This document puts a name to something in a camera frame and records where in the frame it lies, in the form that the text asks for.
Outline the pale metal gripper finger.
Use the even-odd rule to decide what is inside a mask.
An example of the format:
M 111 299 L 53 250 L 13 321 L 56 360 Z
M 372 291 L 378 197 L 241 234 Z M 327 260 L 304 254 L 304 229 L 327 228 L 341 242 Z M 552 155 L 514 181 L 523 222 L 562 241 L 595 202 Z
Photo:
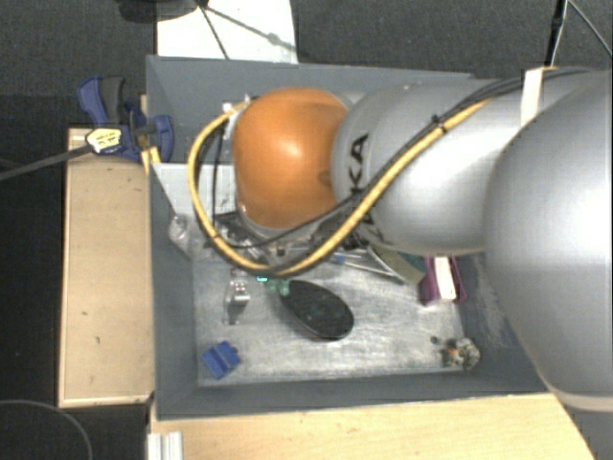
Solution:
M 237 325 L 250 301 L 248 283 L 244 279 L 232 280 L 223 299 L 223 323 Z

